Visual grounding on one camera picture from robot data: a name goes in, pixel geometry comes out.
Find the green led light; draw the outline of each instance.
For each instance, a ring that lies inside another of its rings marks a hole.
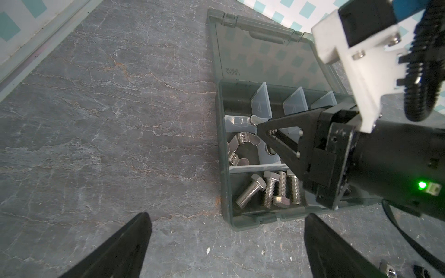
[[[427,185],[426,185],[426,182],[424,182],[424,181],[419,182],[419,189],[420,189],[420,190],[425,189],[426,186],[427,186]]]

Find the white and teal checkered cloth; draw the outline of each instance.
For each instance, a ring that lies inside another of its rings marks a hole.
[[[314,26],[329,13],[341,7],[347,0],[238,0],[246,6],[264,14],[281,25],[301,32],[311,32]],[[400,22],[402,42],[393,49],[410,48],[414,28],[422,18],[423,11]],[[445,83],[435,110],[445,115]]]

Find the gray stone tabletop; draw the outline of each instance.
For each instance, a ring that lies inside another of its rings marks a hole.
[[[303,220],[221,217],[208,8],[270,22],[235,0],[104,0],[0,103],[0,276],[57,277],[141,211],[141,277],[312,276]],[[444,223],[396,215],[445,259]],[[379,205],[322,219],[375,265],[426,266]]]

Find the plastic storage box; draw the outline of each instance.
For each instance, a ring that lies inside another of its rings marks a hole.
[[[302,205],[289,208],[261,206],[263,193],[256,194],[241,209],[236,198],[247,188],[253,173],[287,170],[278,155],[266,153],[266,146],[249,143],[236,150],[250,165],[232,166],[227,143],[241,131],[256,132],[248,118],[275,118],[308,109],[353,102],[335,70],[314,55],[312,35],[243,16],[209,9],[207,22],[213,50],[215,97],[221,179],[222,216],[233,230],[247,230],[277,219],[289,221],[309,213],[331,212],[302,190]],[[298,128],[284,130],[298,141]],[[339,210],[378,203],[381,199],[351,188],[339,203]]]

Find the box lid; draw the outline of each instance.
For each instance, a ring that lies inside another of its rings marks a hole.
[[[315,55],[313,37],[281,25],[207,12],[216,82],[232,79],[346,93],[334,68]]]

